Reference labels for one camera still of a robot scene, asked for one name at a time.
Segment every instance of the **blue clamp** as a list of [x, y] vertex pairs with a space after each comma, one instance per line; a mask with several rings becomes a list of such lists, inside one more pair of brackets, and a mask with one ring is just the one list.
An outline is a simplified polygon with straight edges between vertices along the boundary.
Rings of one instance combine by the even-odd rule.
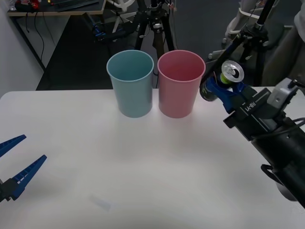
[[[11, 150], [15, 145], [17, 145], [25, 138], [25, 135], [21, 135], [1, 143], [0, 157], [6, 154], [9, 150]], [[46, 159], [47, 157], [43, 155], [13, 178], [8, 179], [4, 183], [0, 182], [0, 202], [2, 202], [4, 199], [7, 201], [10, 199], [16, 200], [22, 194], [27, 184], [34, 177]]]
[[233, 91], [231, 92], [227, 88], [220, 87], [215, 79], [210, 77], [206, 81], [206, 88], [223, 102], [226, 112], [230, 114], [234, 111], [232, 97], [236, 95], [242, 96], [241, 92], [244, 90], [245, 84], [243, 82], [233, 84]]

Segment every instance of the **white wall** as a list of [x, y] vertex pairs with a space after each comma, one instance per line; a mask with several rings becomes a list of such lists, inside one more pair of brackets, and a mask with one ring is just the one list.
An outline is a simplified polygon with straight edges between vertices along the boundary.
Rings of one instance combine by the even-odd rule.
[[[7, 1], [0, 0], [0, 97], [10, 91], [35, 90], [43, 75], [30, 49], [8, 18], [6, 14], [8, 8]], [[46, 17], [45, 19], [57, 43], [69, 17]], [[34, 29], [34, 18], [29, 17], [28, 20], [30, 33], [25, 30], [24, 18], [20, 18], [19, 23], [40, 56], [42, 41]], [[37, 17], [36, 26], [45, 42], [42, 62], [47, 66], [55, 46], [43, 18]]]

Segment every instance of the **gray fabric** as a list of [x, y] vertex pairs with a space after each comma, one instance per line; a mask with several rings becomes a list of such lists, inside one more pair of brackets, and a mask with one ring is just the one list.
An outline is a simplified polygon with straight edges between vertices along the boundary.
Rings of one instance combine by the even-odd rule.
[[265, 64], [263, 86], [275, 86], [288, 76], [301, 46], [302, 39], [293, 27]]
[[295, 16], [295, 26], [305, 42], [305, 3], [302, 4], [300, 12]]
[[305, 83], [305, 3], [293, 27], [264, 68], [263, 86], [275, 86], [285, 77]]

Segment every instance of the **table surface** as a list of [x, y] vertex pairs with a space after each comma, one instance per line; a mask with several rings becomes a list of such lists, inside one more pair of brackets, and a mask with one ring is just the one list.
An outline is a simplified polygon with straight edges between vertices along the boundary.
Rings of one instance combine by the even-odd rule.
[[[73, 16], [73, 15], [83, 15], [84, 13], [88, 13], [90, 15], [99, 15], [103, 14], [105, 5], [107, 0], [100, 0], [99, 3], [79, 7], [73, 10], [64, 11], [64, 12], [56, 12], [55, 6], [50, 6], [48, 3], [44, 3], [41, 9], [41, 12], [37, 13], [37, 17], [39, 16]], [[26, 12], [18, 12], [11, 11], [7, 12], [9, 17], [23, 17], [26, 16]], [[34, 17], [36, 13], [28, 13], [29, 17]]]
[[[0, 142], [27, 138], [0, 160], [1, 179], [48, 159], [16, 201], [0, 204], [1, 229], [303, 229], [304, 209], [261, 170], [266, 163], [219, 100], [198, 95], [191, 115], [158, 109], [138, 119], [114, 92], [11, 92], [0, 99]], [[305, 116], [298, 94], [286, 111]]]

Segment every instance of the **can lid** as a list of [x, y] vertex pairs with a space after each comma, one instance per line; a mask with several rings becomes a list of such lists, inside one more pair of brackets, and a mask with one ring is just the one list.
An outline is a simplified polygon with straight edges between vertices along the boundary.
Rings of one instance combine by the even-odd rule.
[[225, 61], [222, 64], [221, 71], [223, 76], [230, 82], [238, 83], [244, 79], [244, 70], [234, 61]]

